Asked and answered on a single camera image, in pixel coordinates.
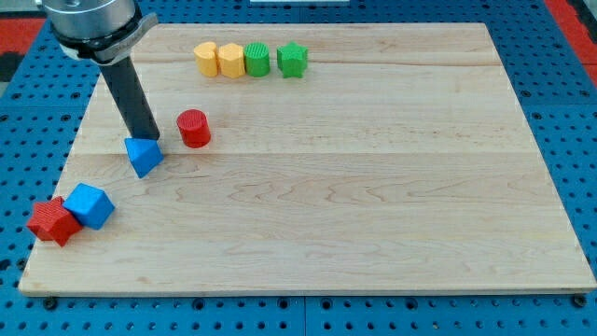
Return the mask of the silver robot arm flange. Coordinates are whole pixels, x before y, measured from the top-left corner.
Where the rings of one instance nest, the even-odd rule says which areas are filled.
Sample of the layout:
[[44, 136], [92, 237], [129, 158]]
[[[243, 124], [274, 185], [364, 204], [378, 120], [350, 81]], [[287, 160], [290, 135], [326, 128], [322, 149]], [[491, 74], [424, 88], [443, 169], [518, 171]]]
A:
[[70, 58], [100, 66], [129, 57], [132, 48], [159, 23], [135, 0], [37, 0], [50, 30]]

